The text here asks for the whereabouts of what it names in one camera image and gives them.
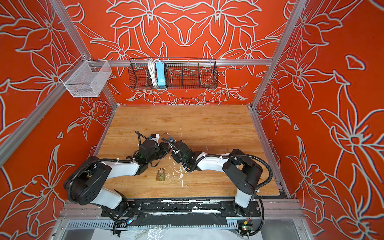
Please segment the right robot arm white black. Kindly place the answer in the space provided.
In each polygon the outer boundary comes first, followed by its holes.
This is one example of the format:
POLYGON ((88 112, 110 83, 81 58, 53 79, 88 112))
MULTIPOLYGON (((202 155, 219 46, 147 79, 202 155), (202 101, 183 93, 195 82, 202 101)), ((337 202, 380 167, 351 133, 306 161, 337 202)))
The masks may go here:
POLYGON ((245 154, 239 149, 217 155, 192 151, 183 141, 172 137, 162 138, 173 153, 172 157, 181 163, 188 173, 194 171, 216 171, 225 173, 237 188, 234 205, 247 209, 251 200, 257 196, 259 189, 267 185, 273 178, 271 166, 263 159, 245 154))

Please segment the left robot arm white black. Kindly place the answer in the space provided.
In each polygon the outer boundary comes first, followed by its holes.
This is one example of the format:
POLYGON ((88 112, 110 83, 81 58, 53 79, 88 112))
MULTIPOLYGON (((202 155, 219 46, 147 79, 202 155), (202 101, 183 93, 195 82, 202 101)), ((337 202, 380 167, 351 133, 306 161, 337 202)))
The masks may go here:
POLYGON ((171 151, 168 143, 160 142, 158 134, 149 137, 138 131, 136 134, 139 149, 132 156, 125 160, 90 156, 67 178, 64 189, 71 203, 104 206, 112 210, 118 208, 125 196, 106 189, 106 181, 123 176, 138 176, 149 166, 154 167, 154 161, 163 159, 171 151))

